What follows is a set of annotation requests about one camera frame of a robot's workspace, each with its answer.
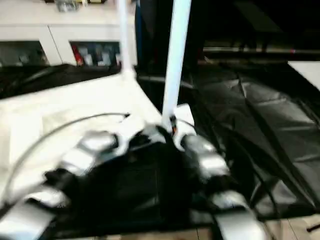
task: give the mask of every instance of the black cable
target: black cable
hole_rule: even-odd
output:
[[[278,205],[277,205],[277,202],[272,194],[272,192],[270,191],[270,189],[268,188],[267,184],[265,183],[264,179],[262,178],[262,176],[258,173],[258,171],[255,169],[255,166],[254,166],[254,161],[250,155],[250,153],[246,150],[246,148],[234,137],[233,138],[234,140],[234,143],[236,143],[238,145],[238,147],[240,147],[242,149],[242,151],[244,152],[244,154],[246,154],[246,156],[249,158],[250,162],[251,162],[251,165],[252,165],[252,170],[254,172],[254,174],[256,175],[256,177],[258,178],[258,180],[260,181],[261,183],[261,186],[263,186],[263,188],[265,189],[266,193],[268,194],[270,200],[271,200],[271,203],[273,205],[273,210],[274,210],[274,213],[277,217],[277,220],[279,222],[279,229],[280,229],[280,232],[281,232],[281,235],[282,235],[282,232],[283,232],[283,225],[282,225],[282,222],[281,222],[281,214],[279,212],[279,209],[278,209]],[[265,227],[268,229],[268,232],[269,234],[271,235],[271,238],[272,240],[276,240],[275,236],[272,234],[272,232],[270,231],[269,227],[267,224],[265,224]]]
[[[57,66],[46,67],[23,80],[17,79],[14,81],[10,81],[7,85],[5,85],[2,88],[2,91],[0,92],[0,98],[10,97],[12,93],[14,93],[14,91],[18,88],[40,81],[43,79],[43,77],[48,77],[49,75],[54,74],[56,72],[61,72],[67,69],[69,66],[70,65],[68,64],[61,64]]]
[[[24,163],[24,161],[26,159],[28,159],[28,157],[32,154],[32,152],[39,146],[41,145],[44,141],[46,141],[48,138],[50,138],[51,136],[53,136],[56,133],[59,133],[60,131],[62,131],[63,129],[88,120],[88,119],[92,119],[92,118],[97,118],[97,117],[102,117],[102,116],[123,116],[123,117],[128,117],[130,114],[128,113],[119,113],[119,112],[107,112],[107,113],[100,113],[100,114],[95,114],[95,115],[91,115],[91,116],[85,116],[85,117],[81,117],[78,118],[76,120],[73,121],[69,121],[61,126],[56,127],[55,129],[53,129],[52,131],[46,133],[45,135],[43,135],[42,137],[40,137],[36,142],[34,142],[16,161],[16,164],[14,165],[12,172],[10,174],[10,176],[8,177],[8,181],[6,182],[6,185],[4,187],[4,191],[3,191],[3,196],[4,196],[4,203],[9,203],[10,200],[10,188],[11,188],[11,184],[14,180],[14,178],[16,177],[16,173],[18,172],[19,168],[21,167],[21,165]]]

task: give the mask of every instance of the shelf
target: shelf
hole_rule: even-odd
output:
[[[135,6],[130,5],[128,24],[135,24]],[[118,25],[113,0],[80,6],[76,12],[59,12],[54,3],[42,0],[1,0],[0,27],[12,25]]]

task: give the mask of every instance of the white surface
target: white surface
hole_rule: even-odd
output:
[[[6,149],[0,151],[3,172],[0,192],[8,171],[23,151],[62,124],[101,113],[132,113],[142,116],[149,124],[159,124],[161,115],[136,81],[128,79],[130,76],[133,77],[132,74],[117,74],[1,100],[0,139]],[[59,157],[86,131],[112,130],[119,120],[118,116],[99,117],[56,134],[30,156],[22,174],[15,180],[14,189],[21,193],[41,180],[43,171],[54,167]],[[16,129],[23,137],[15,137],[18,136],[14,134]]]
[[[128,24],[134,25],[134,7],[131,6]],[[105,4],[79,6],[76,12],[59,12],[54,3],[43,0],[1,0],[1,25],[118,25],[114,1]]]
[[[70,41],[84,42],[119,42],[120,28],[119,26],[50,26],[50,30],[60,53],[63,63],[76,65],[76,59],[72,51]],[[131,64],[137,64],[136,37],[134,26],[128,28],[129,37],[129,56]]]
[[[289,61],[288,64],[320,90],[320,61]]]
[[[170,117],[178,103],[182,65],[184,62],[191,0],[174,0],[168,62],[162,109],[162,123],[171,131]]]
[[[40,41],[50,65],[62,63],[55,42],[47,26],[1,26],[0,41]]]

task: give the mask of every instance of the wire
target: wire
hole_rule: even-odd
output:
[[[255,169],[254,167],[254,161],[250,155],[250,153],[246,150],[246,148],[234,137],[233,138],[234,142],[238,145],[238,147],[240,147],[242,149],[242,151],[244,152],[244,154],[246,154],[246,156],[249,158],[250,162],[251,162],[251,165],[252,165],[252,170],[254,172],[254,174],[256,175],[256,177],[259,179],[260,183],[261,183],[261,186],[263,186],[263,188],[265,189],[266,193],[268,194],[270,200],[271,200],[271,203],[273,205],[273,210],[274,210],[274,213],[279,221],[279,229],[280,229],[280,234],[282,235],[282,232],[283,232],[283,225],[282,225],[282,222],[281,222],[281,214],[279,212],[279,209],[278,209],[278,205],[277,205],[277,202],[272,194],[272,192],[270,191],[270,189],[268,188],[266,182],[264,181],[264,179],[262,178],[262,176],[258,173],[258,171]],[[265,227],[268,229],[268,232],[269,234],[271,235],[271,238],[272,240],[275,240],[276,238],[274,237],[274,235],[272,234],[272,232],[270,231],[269,227],[267,224],[265,224]]]
[[[73,121],[69,121],[55,129],[53,129],[52,131],[46,133],[45,135],[43,135],[42,137],[40,137],[36,142],[34,142],[16,161],[11,174],[8,177],[8,180],[6,182],[6,185],[4,187],[4,191],[3,191],[3,202],[9,203],[10,200],[10,195],[11,195],[11,185],[13,180],[16,177],[16,174],[18,172],[18,170],[20,169],[20,167],[22,166],[22,164],[26,161],[26,159],[28,159],[28,157],[32,154],[32,152],[39,146],[41,145],[43,142],[45,142],[47,139],[49,139],[50,137],[52,137],[53,135],[55,135],[56,133],[59,133],[60,131],[64,130],[65,128],[79,123],[79,122],[83,122],[85,120],[88,119],[92,119],[92,118],[97,118],[97,117],[102,117],[102,116],[124,116],[124,117],[128,117],[130,114],[128,113],[119,113],[119,112],[107,112],[107,113],[100,113],[100,114],[95,114],[95,115],[91,115],[91,116],[85,116],[85,117],[81,117],[78,118],[76,120]]]

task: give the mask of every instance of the white cabinet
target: white cabinet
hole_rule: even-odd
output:
[[[16,58],[19,58],[18,50],[15,48],[22,49],[24,42],[26,49],[38,48],[43,51],[46,57],[44,61],[47,64],[62,63],[47,26],[0,26],[0,60],[5,61],[4,58],[7,58],[9,63],[13,63]]]
[[[95,59],[94,65],[97,65],[98,61],[103,63],[100,59],[102,53],[107,58],[106,55],[116,52],[112,48],[120,41],[118,17],[115,2],[112,0],[105,4],[80,6],[76,12],[64,13],[59,12],[55,4],[46,4],[43,0],[0,0],[0,51],[1,41],[38,41],[46,55],[47,64],[76,65],[71,43],[77,42],[83,46],[98,42],[101,43],[103,51],[100,51]],[[134,4],[128,6],[127,26],[131,63],[136,65]],[[95,58],[92,49],[93,47],[87,55],[91,54],[92,58]]]
[[[76,43],[108,43],[120,42],[118,25],[50,25],[54,42],[61,56],[62,62],[76,65],[72,42]],[[136,37],[134,26],[128,27],[129,55],[133,65],[137,64]]]

